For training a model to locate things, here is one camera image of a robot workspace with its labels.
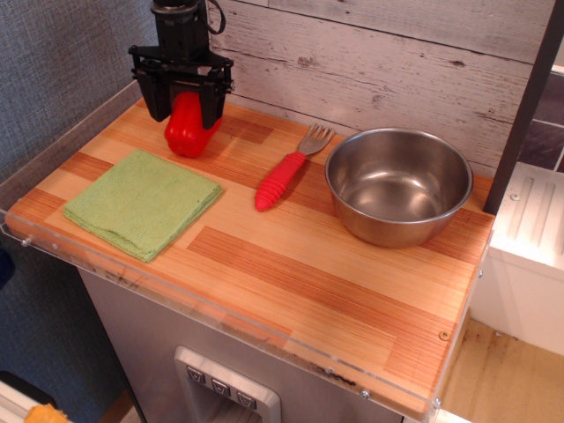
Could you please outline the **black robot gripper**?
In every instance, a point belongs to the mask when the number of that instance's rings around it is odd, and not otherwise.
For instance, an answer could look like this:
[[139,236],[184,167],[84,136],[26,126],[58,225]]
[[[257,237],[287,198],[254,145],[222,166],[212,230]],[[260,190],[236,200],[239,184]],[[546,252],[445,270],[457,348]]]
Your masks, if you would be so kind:
[[[208,5],[220,15],[214,28],[208,19]],[[133,78],[138,82],[150,116],[157,122],[173,110],[174,85],[200,86],[202,122],[210,130],[223,115],[226,92],[233,90],[234,62],[211,51],[213,35],[226,29],[226,15],[216,1],[154,1],[158,44],[132,46]]]

